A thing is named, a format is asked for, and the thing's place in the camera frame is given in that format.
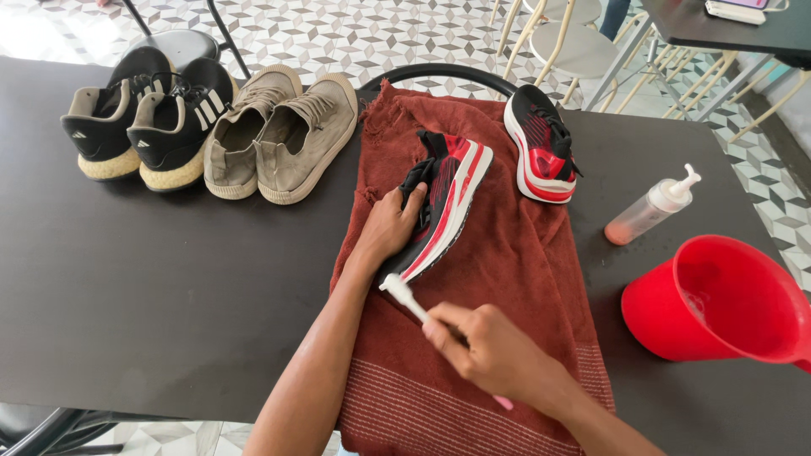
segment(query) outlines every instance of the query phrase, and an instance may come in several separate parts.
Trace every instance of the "beige canvas shoe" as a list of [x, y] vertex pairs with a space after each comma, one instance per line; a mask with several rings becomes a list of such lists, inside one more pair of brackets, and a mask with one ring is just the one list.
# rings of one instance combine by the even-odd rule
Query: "beige canvas shoe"
[[358, 122], [358, 99], [343, 75], [328, 73], [273, 110], [258, 140], [259, 190], [276, 204], [310, 194]]
[[256, 191], [255, 139], [275, 105], [301, 94], [298, 74], [281, 64], [262, 69], [245, 83], [206, 139], [204, 178], [211, 193], [241, 200]]

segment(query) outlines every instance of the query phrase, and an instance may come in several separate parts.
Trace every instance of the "sneaker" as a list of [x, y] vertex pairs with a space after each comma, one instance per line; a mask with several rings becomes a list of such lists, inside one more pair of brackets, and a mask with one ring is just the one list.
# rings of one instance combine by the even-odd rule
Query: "sneaker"
[[[134, 174], [141, 160], [127, 139], [138, 102], [149, 93], [172, 89], [172, 62], [150, 46], [134, 49], [113, 69], [106, 88], [76, 91], [62, 128], [79, 150], [79, 168], [96, 181]], [[152, 75], [162, 73], [153, 79]]]
[[239, 92], [234, 78], [210, 58], [196, 58], [172, 75], [174, 90], [144, 97], [127, 128], [142, 161], [141, 178], [153, 191], [188, 187], [203, 175], [205, 138]]
[[262, 196], [276, 204], [303, 200], [350, 140], [357, 122], [352, 84], [336, 73], [321, 76], [302, 96], [279, 103], [254, 141]]
[[271, 65], [256, 73], [234, 98], [208, 135], [205, 145], [205, 185], [215, 196], [241, 200], [256, 191], [256, 138], [279, 102], [300, 97], [302, 81], [286, 65]]
[[432, 267], [461, 234], [473, 194], [493, 162], [487, 146], [457, 136], [417, 132], [428, 158], [419, 162], [399, 187], [403, 206], [417, 184], [428, 184], [428, 196], [419, 212], [411, 240], [380, 267], [380, 284], [390, 273], [408, 283]]
[[572, 159], [572, 136], [552, 101], [534, 85], [522, 85], [507, 100], [504, 126], [518, 146], [521, 193], [547, 203], [568, 203], [580, 170]]

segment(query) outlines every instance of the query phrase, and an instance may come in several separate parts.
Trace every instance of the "toothbrush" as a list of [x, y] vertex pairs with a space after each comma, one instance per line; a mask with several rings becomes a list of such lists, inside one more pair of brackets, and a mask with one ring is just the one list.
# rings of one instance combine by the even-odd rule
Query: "toothbrush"
[[[422, 323], [425, 323], [428, 321], [428, 319], [430, 319], [428, 312], [425, 312], [425, 309], [423, 309], [423, 307], [417, 303], [417, 300], [414, 299], [414, 294], [411, 293], [411, 289], [400, 279], [399, 275], [392, 273], [386, 276], [386, 278], [383, 280], [383, 285], [380, 286], [380, 289], [388, 291], [398, 303], [408, 308], [408, 310], [410, 310], [411, 313], [413, 313]], [[450, 330], [451, 335], [453, 335], [462, 345], [467, 348], [470, 347], [467, 343], [465, 335], [460, 333], [459, 329], [449, 326], [448, 330]], [[493, 395], [493, 398], [505, 409], [513, 409], [513, 402], [509, 399], [496, 395]]]

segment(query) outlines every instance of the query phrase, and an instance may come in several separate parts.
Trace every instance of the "shoe sole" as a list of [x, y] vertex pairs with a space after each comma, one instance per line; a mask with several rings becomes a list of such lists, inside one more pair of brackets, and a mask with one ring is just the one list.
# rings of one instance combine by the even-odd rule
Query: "shoe sole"
[[[504, 126], [507, 128], [507, 132], [509, 133], [510, 137], [513, 138], [515, 145], [518, 147], [518, 167], [516, 172], [516, 183], [518, 185], [518, 190], [520, 190], [521, 193], [527, 198], [543, 201], [544, 203], [568, 203], [572, 199], [574, 188], [571, 190], [561, 191], [559, 187], [539, 186], [526, 181], [528, 178], [524, 168], [524, 160], [526, 154], [529, 154], [530, 151], [527, 150], [526, 146], [524, 145], [526, 144], [524, 131], [521, 128], [521, 125], [518, 124], [518, 120], [513, 115], [512, 97], [507, 100], [507, 105], [504, 107]], [[537, 193], [539, 194], [536, 194], [536, 192], [530, 190], [529, 185], [532, 185], [534, 189], [537, 189]]]
[[[239, 93], [239, 86], [234, 77], [229, 73], [231, 87], [234, 90], [234, 97]], [[144, 163], [140, 165], [141, 178], [147, 184], [149, 190], [166, 193], [169, 191], [182, 190], [189, 187], [203, 175], [203, 157], [205, 150], [205, 139], [200, 143], [200, 149], [195, 156], [185, 165], [168, 171], [150, 170]]]
[[79, 169], [85, 176], [97, 182], [125, 178], [135, 173], [141, 166], [138, 153], [130, 147], [118, 157], [104, 161], [87, 161], [79, 154]]
[[[426, 247], [417, 256], [417, 260], [400, 274], [400, 279], [403, 282], [413, 281], [435, 265], [456, 242], [465, 227], [467, 216], [470, 213], [470, 206], [473, 205], [473, 196], [481, 186], [484, 176], [487, 175], [493, 162], [492, 149], [484, 144], [468, 141], [471, 147], [476, 147], [476, 151], [474, 153], [468, 152], [465, 155], [459, 169], [453, 176], [451, 188], [448, 191], [448, 197], [452, 198], [451, 204], [445, 203], [437, 225], [437, 230], [441, 229], [442, 231], [439, 233], [434, 232], [431, 240], [428, 241]], [[468, 181], [467, 188], [465, 188], [465, 181]], [[457, 185], [462, 187], [460, 191], [457, 190]]]
[[[302, 80], [298, 76], [298, 73], [295, 72], [293, 68], [281, 63], [263, 68], [261, 71], [253, 75], [248, 82], [243, 85], [243, 87], [246, 87], [248, 84], [254, 82], [264, 75], [267, 75], [270, 72], [282, 73], [282, 75], [290, 78], [290, 83], [293, 85], [293, 92], [295, 93], [296, 97], [300, 97], [304, 92]], [[256, 173], [254, 173], [254, 175], [251, 176], [251, 179], [242, 185], [216, 185], [207, 180], [205, 181], [205, 186], [214, 196], [217, 196], [218, 198], [222, 198], [224, 200], [241, 200], [243, 198], [247, 198], [248, 196], [252, 195], [254, 191], [256, 191], [256, 188], [258, 188], [256, 185], [257, 181], [258, 176]]]
[[338, 141], [327, 151], [327, 153], [324, 154], [318, 164], [315, 165], [315, 168], [313, 168], [313, 170], [310, 172], [310, 175], [304, 179], [304, 182], [302, 182], [302, 184], [295, 189], [290, 191], [276, 191], [264, 185], [260, 180], [259, 191], [266, 200], [272, 203], [293, 204], [306, 198], [321, 179], [321, 175], [327, 169], [327, 166], [333, 162], [333, 158], [335, 158], [341, 149], [344, 148], [346, 143], [349, 142], [352, 134], [355, 131], [355, 127], [358, 125], [358, 98], [355, 96], [355, 91], [352, 84], [346, 79], [346, 77], [336, 73], [328, 73], [321, 76], [319, 80], [331, 80], [341, 85], [341, 87], [344, 89], [344, 93], [346, 93], [346, 97], [349, 98], [350, 107], [352, 108], [352, 113], [355, 120], [346, 128], [343, 136], [341, 136], [341, 138], [338, 139]]
[[259, 181], [259, 176], [256, 174], [251, 176], [248, 182], [242, 185], [214, 185], [208, 180], [205, 181], [205, 186], [214, 196], [222, 198], [223, 200], [241, 200], [253, 195], [256, 191], [256, 183]]

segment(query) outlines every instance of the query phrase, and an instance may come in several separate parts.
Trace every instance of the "hand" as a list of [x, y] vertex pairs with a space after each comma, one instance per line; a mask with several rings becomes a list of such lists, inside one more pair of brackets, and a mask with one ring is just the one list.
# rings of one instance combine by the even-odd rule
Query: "hand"
[[408, 242], [427, 189], [428, 185], [420, 183], [411, 192], [403, 210], [400, 210], [403, 193], [399, 188], [386, 193], [386, 196], [376, 201], [371, 208], [352, 254], [361, 258], [360, 261], [372, 272], [376, 271], [386, 258], [402, 250]]
[[[544, 353], [496, 306], [470, 310], [440, 303], [428, 315], [434, 320], [423, 325], [423, 332], [431, 344], [462, 378], [488, 393], [522, 401], [554, 419], [586, 396], [563, 364]], [[456, 326], [470, 349], [440, 322]]]

